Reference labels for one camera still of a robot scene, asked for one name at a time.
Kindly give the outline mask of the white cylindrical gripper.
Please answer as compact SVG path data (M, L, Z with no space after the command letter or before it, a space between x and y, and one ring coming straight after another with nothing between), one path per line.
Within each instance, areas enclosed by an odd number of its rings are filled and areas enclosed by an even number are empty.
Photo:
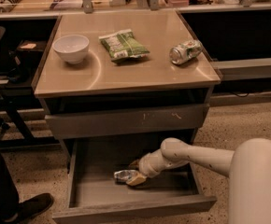
M154 178L164 170L176 169L188 164L188 161L171 161L166 158L160 149L148 153L140 160L134 160L129 165L129 169L139 170L141 174L136 174L126 181L131 187L143 184L148 178Z

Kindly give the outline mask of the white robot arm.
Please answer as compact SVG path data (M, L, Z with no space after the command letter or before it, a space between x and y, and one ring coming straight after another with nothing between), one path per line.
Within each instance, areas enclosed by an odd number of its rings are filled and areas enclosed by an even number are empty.
M138 170L127 184L139 185L188 162L229 178L228 224L271 224L271 140L253 138L226 150L167 138L138 161Z

